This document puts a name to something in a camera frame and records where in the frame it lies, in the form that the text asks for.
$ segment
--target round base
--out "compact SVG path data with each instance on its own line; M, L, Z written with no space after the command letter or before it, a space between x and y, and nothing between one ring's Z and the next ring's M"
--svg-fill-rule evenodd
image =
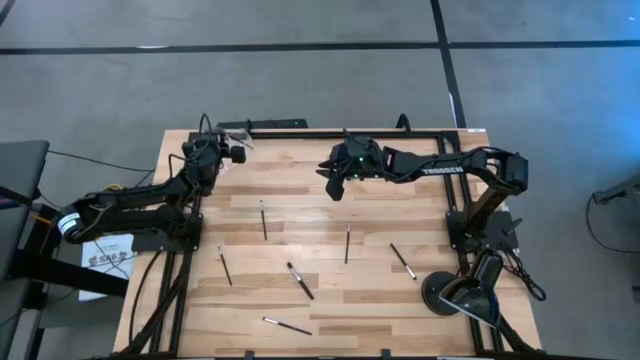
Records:
M453 279L457 276L447 271L436 271L422 283L422 300L427 304L427 307L438 315L448 316L458 312L457 309L451 305L443 302L438 297L440 291L444 289Z

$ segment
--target gray floor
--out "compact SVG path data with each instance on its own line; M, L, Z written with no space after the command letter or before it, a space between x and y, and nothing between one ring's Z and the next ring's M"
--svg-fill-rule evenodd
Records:
M435 41L429 1L17 0L0 48L333 41ZM640 39L633 0L441 0L450 41ZM530 188L509 202L522 256L549 299L533 301L552 353L633 359L640 352L638 256L588 236L590 193L640 172L640 49L454 50L469 127L530 160ZM453 127L438 50L0 56L0 141L153 167L165 129L214 121L306 118L313 127ZM48 157L44 194L65 204L139 174ZM618 201L592 212L599 237L640 248ZM77 247L61 258L79 262ZM66 293L55 288L53 298ZM110 351L121 300L53 304L41 359Z

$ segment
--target pen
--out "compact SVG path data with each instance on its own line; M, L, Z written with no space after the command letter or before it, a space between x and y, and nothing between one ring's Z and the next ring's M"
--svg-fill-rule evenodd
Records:
M411 271L411 268L409 267L409 265L407 265L407 262L404 261L404 259L402 258L402 255L400 255L400 253L398 252L398 249L396 249L395 246L393 246L393 244L391 244L391 248L393 249L393 251L396 253L396 255L398 255L398 258L400 259L400 261L402 262L402 265L404 265L404 268L407 269L407 271L409 272L409 275L411 275L411 277L413 278L413 280L417 280L418 278L416 277L416 275L413 273L413 271Z
M344 263L349 259L349 238L351 238L351 224L347 225L347 250L344 253Z
M224 266L224 272L227 274L227 280L229 280L229 286L233 286L231 283L231 276L229 276L229 270L227 270L227 262L224 261L224 255L222 255L222 246L220 244L217 245L218 254L220 254L220 259L222 259L222 266Z
M262 320L264 320L264 321L266 321L266 322L270 322L270 323L272 323L272 324L280 325L280 326L282 326L282 327L286 327L287 329L291 329L291 330L295 330L295 331L297 331L297 332L301 332L301 333L303 333L303 334L313 335L313 334L311 334L310 332L308 332L308 331L306 331L306 330L298 329L298 328L297 328L297 327L295 327L295 326L287 325L287 324L285 324L285 323L281 323L281 322L279 322L279 321L275 321L275 320L273 320L273 319L269 319L268 317L263 317L263 318L262 318Z
M298 283L300 284L300 286L302 286L302 288L304 289L304 292L307 293L307 295L309 296L309 298L311 300L313 300L313 294L311 293L311 291L309 291L309 288L307 287L307 284L304 283L304 281L302 280L302 278L300 277L300 274L298 274L298 272L296 271L296 269L293 268L293 265L291 265L291 263L287 263L287 267L289 267L289 271L291 271L291 273L293 274L293 276L296 278L296 280L298 281Z
M264 221L264 203L260 200L260 215L262 215L262 232L264 233L264 241L267 241L267 224Z

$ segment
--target black marker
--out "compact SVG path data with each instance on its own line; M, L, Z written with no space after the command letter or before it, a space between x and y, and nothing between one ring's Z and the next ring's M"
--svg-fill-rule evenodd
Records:
M298 281L298 283L300 284L300 286L302 286L302 288L304 289L304 292L307 293L307 295L309 295L309 298L311 300L313 300L313 294L311 293L311 291L309 291L309 288L307 287L307 284L304 283L304 281L302 280L302 278L300 277L300 274L298 274L298 272L296 271L296 269L293 268L293 265L291 265L291 263L287 263L287 266L289 267L289 271L291 271L291 273L293 274L293 276L296 278L296 280Z
M286 327L287 329L291 329L291 330L295 330L295 331L297 331L297 332L301 332L301 333L303 333L303 334L313 335L312 333L310 333L310 332L308 332L308 331L306 331L306 330L298 329L298 328L297 328L297 327L295 327L295 326L287 325L287 324L281 323L281 322L279 322L279 321L275 321L275 320L273 320L273 319L269 319L268 317L263 317L263 318L262 318L262 320L264 320L264 321L266 321L266 322L270 322L270 323L272 323L272 324L280 325L280 326L282 326L282 327Z
M267 241L267 224L264 222L264 203L260 200L260 214L262 215L262 232L264 232L264 241Z
M407 269L407 271L409 272L409 275L411 275L411 277L413 278L413 280L417 280L418 278L416 277L416 275L413 273L413 271L411 271L411 268L409 267L409 265L407 265L407 262L404 261L404 259L402 258L402 255L400 255L400 253L398 252L398 249L396 249L395 246L393 246L393 244L391 244L391 248L393 249L393 251L396 253L396 255L398 255L398 258L400 259L400 261L402 262L402 265L404 265L404 268Z
M349 238L351 237L351 224L347 225L347 250L344 253L344 263L349 259Z
M218 246L218 254L220 254L220 259L222 259L222 265L224 266L224 272L227 273L227 280L229 280L229 286L233 286L231 283L231 276L229 276L229 270L227 270L227 263L224 261L224 255L222 255L222 247L220 244Z

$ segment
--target wooden tabletop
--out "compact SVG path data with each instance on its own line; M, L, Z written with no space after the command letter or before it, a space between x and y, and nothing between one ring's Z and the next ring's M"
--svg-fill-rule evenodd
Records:
M488 145L485 132L460 130L463 150ZM165 132L154 182L168 175L167 156L181 154L188 130ZM315 173L339 140L255 140L247 163L218 177L202 205L205 228L194 253L181 333L180 356L472 355L469 320L441 317L423 303L420 286L433 271L455 272L444 214L447 200L440 176L395 185L367 180L345 183L344 198L332 201L326 179ZM380 140L418 154L437 152L435 140ZM181 166L174 163L174 168ZM469 177L477 198L486 185ZM463 204L454 180L458 204ZM264 201L264 241L259 201ZM347 224L349 262L344 264ZM406 272L393 242L418 276ZM229 286L216 250L223 245L233 280ZM135 260L114 350L127 345L131 307L152 254ZM310 300L287 262L301 273ZM137 333L158 301L164 267L160 256L144 285L135 319ZM503 315L522 338L540 347L529 296L506 271L497 284ZM167 315L161 349L168 348L173 309ZM266 316L313 335L262 321ZM483 329L485 347L491 342Z

